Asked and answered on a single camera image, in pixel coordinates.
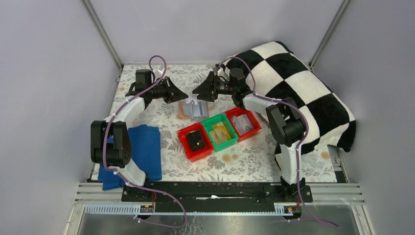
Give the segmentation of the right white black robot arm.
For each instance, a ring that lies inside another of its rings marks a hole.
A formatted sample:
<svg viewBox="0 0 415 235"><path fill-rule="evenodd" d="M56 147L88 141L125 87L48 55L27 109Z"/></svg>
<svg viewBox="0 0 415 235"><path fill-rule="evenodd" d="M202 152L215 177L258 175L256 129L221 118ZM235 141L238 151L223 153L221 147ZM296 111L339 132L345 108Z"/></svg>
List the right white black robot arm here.
<svg viewBox="0 0 415 235"><path fill-rule="evenodd" d="M240 68L231 69L228 79L222 76L219 65L192 92L199 100L214 102L218 95L230 95L236 107L266 115L274 139L281 149L281 185L289 194L299 192L305 185L300 175L301 145L308 134L308 125L295 101L255 94L246 83Z"/></svg>

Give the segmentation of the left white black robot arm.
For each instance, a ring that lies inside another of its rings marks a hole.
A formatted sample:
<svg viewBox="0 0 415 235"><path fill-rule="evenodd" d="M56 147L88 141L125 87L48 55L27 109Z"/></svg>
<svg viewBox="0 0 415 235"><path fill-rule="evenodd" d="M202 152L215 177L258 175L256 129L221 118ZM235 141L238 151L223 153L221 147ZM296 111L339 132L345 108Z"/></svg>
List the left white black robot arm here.
<svg viewBox="0 0 415 235"><path fill-rule="evenodd" d="M132 160L132 146L128 129L152 100L165 103L187 99L188 95L158 70L139 69L124 103L104 120L91 123L91 160L119 176L129 187L142 187L146 174Z"/></svg>

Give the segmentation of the silver grey credit card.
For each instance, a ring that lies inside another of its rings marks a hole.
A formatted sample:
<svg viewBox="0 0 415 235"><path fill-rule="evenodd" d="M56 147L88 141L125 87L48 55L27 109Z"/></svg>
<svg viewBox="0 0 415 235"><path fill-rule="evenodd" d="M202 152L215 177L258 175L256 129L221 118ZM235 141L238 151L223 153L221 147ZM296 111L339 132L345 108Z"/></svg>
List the silver grey credit card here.
<svg viewBox="0 0 415 235"><path fill-rule="evenodd" d="M185 101L186 101L186 104L197 105L198 104L197 95L196 94L189 94L188 98Z"/></svg>

